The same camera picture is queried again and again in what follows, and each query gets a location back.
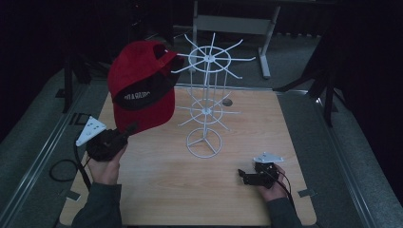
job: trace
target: cap logo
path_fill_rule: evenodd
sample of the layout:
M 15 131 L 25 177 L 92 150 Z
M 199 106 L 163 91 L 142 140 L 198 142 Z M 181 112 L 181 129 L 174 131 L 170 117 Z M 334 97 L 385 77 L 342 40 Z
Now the cap logo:
M 131 94 L 125 95 L 125 100 L 127 100 L 127 101 L 137 100 L 137 99 L 145 98 L 150 94 L 151 94 L 150 91 L 131 93 Z

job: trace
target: right hand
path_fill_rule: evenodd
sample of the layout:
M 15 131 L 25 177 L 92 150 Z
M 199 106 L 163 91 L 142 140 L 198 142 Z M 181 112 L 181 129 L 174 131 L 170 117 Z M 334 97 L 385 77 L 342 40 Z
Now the right hand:
M 279 171 L 278 174 L 278 181 L 280 183 L 282 183 L 282 181 L 284 180 L 284 175 L 285 172 L 284 170 L 279 167 L 278 165 L 276 165 L 276 168 Z M 275 182 L 273 184 L 273 186 L 270 189 L 267 189 L 264 186 L 258 186 L 258 190 L 261 194 L 261 196 L 264 198 L 265 201 L 271 201 L 271 200 L 276 200 L 279 198 L 287 198 L 287 193 L 285 192 L 285 190 L 279 185 L 278 182 Z

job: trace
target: red cap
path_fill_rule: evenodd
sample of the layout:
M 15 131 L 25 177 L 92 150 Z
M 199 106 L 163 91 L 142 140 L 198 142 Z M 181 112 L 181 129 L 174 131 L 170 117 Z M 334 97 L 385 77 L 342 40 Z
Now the red cap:
M 182 65 L 182 57 L 157 41 L 136 41 L 121 51 L 107 77 L 119 131 L 137 124 L 135 134 L 171 119 L 180 76 L 171 71 Z

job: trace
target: metal bar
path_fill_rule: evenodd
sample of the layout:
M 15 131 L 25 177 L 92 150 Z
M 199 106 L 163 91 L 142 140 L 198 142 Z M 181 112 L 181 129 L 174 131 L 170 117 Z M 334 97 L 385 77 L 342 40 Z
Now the metal bar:
M 77 98 L 80 98 L 83 94 L 83 87 L 81 85 L 77 89 Z M 72 110 L 74 106 L 77 105 L 77 102 L 73 103 L 70 109 L 66 114 L 63 114 L 62 117 L 59 119 L 58 123 L 50 133 L 48 140 L 45 142 L 44 146 L 42 147 L 41 152 L 36 157 L 35 161 L 21 179 L 20 183 L 18 184 L 17 189 L 15 190 L 13 196 L 7 203 L 5 209 L 3 210 L 0 216 L 0 226 L 2 228 L 11 227 L 18 211 L 23 206 L 24 202 L 26 201 L 29 193 L 39 178 L 42 170 L 44 169 L 50 155 L 52 154 L 56 144 L 59 142 L 62 134 L 64 133 L 67 125 L 68 119 L 72 114 Z

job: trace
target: left hand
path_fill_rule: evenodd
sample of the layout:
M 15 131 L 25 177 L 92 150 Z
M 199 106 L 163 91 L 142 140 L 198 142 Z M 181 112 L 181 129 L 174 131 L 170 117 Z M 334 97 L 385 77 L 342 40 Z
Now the left hand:
M 94 182 L 115 185 L 118 183 L 120 160 L 127 149 L 127 145 L 119 151 L 111 161 L 95 161 L 91 159 L 88 162 L 89 171 L 91 172 Z

